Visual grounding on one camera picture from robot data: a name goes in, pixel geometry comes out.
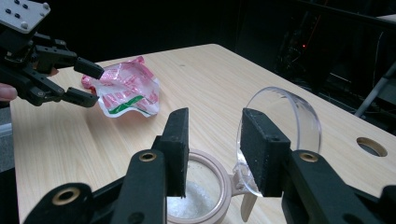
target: clamp jaw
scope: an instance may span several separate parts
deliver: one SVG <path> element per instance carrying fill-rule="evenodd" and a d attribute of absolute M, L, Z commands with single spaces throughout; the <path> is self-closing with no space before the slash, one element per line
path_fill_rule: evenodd
<path fill-rule="evenodd" d="M 47 76 L 53 67 L 74 66 L 75 71 L 100 78 L 104 69 L 79 58 L 59 39 L 37 33 L 50 13 L 48 4 L 6 0 L 0 6 L 0 82 L 17 89 L 30 104 L 64 100 L 84 107 L 94 106 L 98 97 L 74 88 L 65 91 Z"/>

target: wooden table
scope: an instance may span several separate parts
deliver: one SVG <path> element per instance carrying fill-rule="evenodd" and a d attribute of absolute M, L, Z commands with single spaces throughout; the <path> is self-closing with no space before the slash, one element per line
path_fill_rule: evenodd
<path fill-rule="evenodd" d="M 347 184 L 379 196 L 396 182 L 396 137 L 332 105 L 287 80 L 220 47 L 204 45 L 143 55 L 160 80 L 160 112 L 137 112 L 110 119 L 99 105 L 83 108 L 66 102 L 34 107 L 20 99 L 11 104 L 20 219 L 24 220 L 51 189 L 83 182 L 92 190 L 124 176 L 131 156 L 148 149 L 163 132 L 168 115 L 190 110 L 190 148 L 217 158 L 231 174 L 241 110 L 260 89 L 291 91 L 310 103 L 322 125 L 321 155 Z M 99 63 L 120 63 L 135 57 Z M 64 88 L 83 90 L 81 74 L 65 68 L 52 77 Z M 373 156 L 357 143 L 367 137 L 388 151 Z M 243 223 L 242 196 L 232 198 L 223 223 Z M 284 223 L 280 199 L 259 198 L 248 223 Z"/>

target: crumpled plastic packaging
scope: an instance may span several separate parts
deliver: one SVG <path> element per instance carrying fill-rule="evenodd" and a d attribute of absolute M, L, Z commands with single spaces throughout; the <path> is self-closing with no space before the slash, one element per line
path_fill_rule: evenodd
<path fill-rule="evenodd" d="M 83 75 L 81 83 L 99 96 L 99 106 L 106 116 L 116 118 L 131 110 L 145 117 L 158 113 L 160 82 L 144 65 L 142 56 L 104 69 L 99 80 Z"/>

